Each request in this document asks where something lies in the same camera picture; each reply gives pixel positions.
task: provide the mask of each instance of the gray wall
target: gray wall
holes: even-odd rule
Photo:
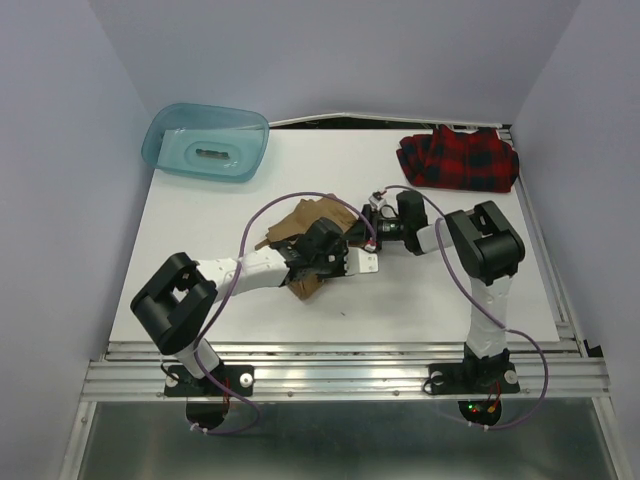
[[[515,120],[578,0],[90,0],[153,115]]]
[[[587,338],[601,343],[640,475],[640,2],[584,0],[514,136]]]
[[[0,14],[0,477],[57,478],[146,195],[149,116],[85,0]]]

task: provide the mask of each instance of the brown cloth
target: brown cloth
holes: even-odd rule
[[[321,217],[328,218],[346,232],[354,223],[356,217],[342,204],[321,198],[320,200],[300,200],[300,203],[289,215],[269,228],[266,240],[256,245],[256,250],[272,242],[284,240],[306,232],[311,224]],[[323,284],[316,275],[309,275],[299,282],[292,282],[289,288],[300,300],[306,300]]]

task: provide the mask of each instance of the red and black checkered blanket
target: red and black checkered blanket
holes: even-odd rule
[[[469,134],[441,126],[403,138],[400,147],[400,166],[418,187],[509,192],[520,171],[518,154],[492,128]]]

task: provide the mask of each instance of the white table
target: white table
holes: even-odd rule
[[[156,171],[111,332],[112,342],[149,341],[129,304],[167,257],[235,257],[242,230],[262,205],[280,195],[311,190],[335,193],[360,208],[372,191],[407,184],[396,158],[398,141],[426,133],[400,130],[276,130],[256,176],[224,184]],[[515,192],[486,194],[425,189],[445,211],[493,200],[522,236],[527,255],[514,278],[509,326],[536,340],[558,341],[553,309],[541,278]],[[249,245],[295,206],[289,200],[254,225]],[[430,222],[436,216],[428,208]],[[468,279],[449,249],[454,268]],[[288,289],[262,289],[234,297],[207,338],[212,342],[462,342],[470,306],[456,289],[439,253],[414,257],[402,245],[385,245],[380,272],[334,279],[310,300]],[[522,341],[512,337],[510,341]]]

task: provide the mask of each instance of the gray floor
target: gray floor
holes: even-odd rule
[[[182,404],[103,404],[81,478],[615,478],[590,400],[548,400],[524,426],[488,433],[439,416],[435,405],[269,405],[251,433],[212,438],[189,432]],[[447,413],[457,409],[437,405]],[[503,420],[530,406],[507,402]],[[246,421],[248,415],[238,407],[227,421]]]

